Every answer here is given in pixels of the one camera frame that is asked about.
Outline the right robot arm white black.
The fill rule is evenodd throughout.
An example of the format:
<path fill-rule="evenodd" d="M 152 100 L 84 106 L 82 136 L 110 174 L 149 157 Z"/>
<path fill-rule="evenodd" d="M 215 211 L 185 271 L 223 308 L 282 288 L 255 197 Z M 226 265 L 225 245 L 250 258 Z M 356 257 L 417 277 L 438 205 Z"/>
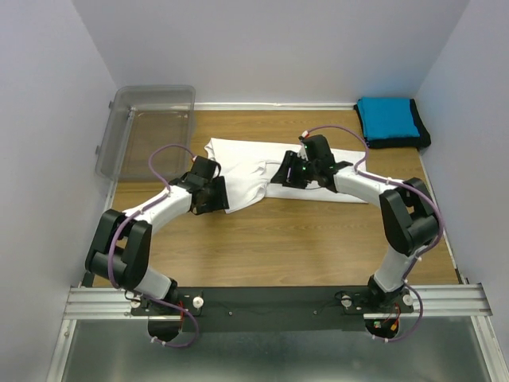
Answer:
<path fill-rule="evenodd" d="M 363 172 L 359 164 L 338 162 L 325 136 L 300 138 L 298 152 L 285 152 L 270 182 L 306 189 L 315 181 L 333 193 L 347 194 L 380 209 L 388 242 L 379 269 L 368 279 L 362 302 L 382 312 L 404 290 L 404 281 L 422 254 L 440 240 L 443 224 L 425 183 L 419 178 L 396 181 Z"/>

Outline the white t shirt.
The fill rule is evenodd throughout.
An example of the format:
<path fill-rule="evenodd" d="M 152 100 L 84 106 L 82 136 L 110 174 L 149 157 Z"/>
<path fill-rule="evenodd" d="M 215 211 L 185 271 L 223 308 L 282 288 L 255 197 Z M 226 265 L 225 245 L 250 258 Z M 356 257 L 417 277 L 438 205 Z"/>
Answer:
<path fill-rule="evenodd" d="M 250 142 L 211 138 L 204 147 L 208 157 L 221 166 L 229 209 L 233 213 L 249 207 L 263 198 L 304 201 L 360 203 L 357 197 L 333 193 L 314 181 L 305 189 L 284 187 L 270 182 L 279 170 L 288 151 L 297 152 L 299 144 Z"/>

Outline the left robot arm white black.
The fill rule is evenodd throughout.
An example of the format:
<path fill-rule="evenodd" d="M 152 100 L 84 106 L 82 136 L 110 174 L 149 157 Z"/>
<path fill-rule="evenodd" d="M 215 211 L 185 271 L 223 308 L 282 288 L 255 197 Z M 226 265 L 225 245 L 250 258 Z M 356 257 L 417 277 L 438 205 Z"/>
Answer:
<path fill-rule="evenodd" d="M 177 304 L 177 281 L 149 265 L 152 237 L 171 220 L 229 208 L 221 165 L 197 156 L 183 176 L 165 184 L 148 201 L 122 212 L 108 209 L 99 219 L 85 269 L 122 288 L 149 297 L 159 314 Z"/>

